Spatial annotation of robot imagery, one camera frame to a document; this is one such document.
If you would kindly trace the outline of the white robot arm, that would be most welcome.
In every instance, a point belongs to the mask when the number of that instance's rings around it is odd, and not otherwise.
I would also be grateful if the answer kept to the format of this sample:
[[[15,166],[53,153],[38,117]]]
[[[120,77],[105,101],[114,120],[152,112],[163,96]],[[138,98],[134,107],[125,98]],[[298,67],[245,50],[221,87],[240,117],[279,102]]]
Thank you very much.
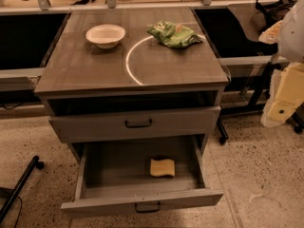
[[[278,55],[290,63],[274,71],[271,97],[263,109],[266,127],[284,124],[304,103],[304,0],[297,0],[284,18],[261,33],[258,40],[278,45]]]

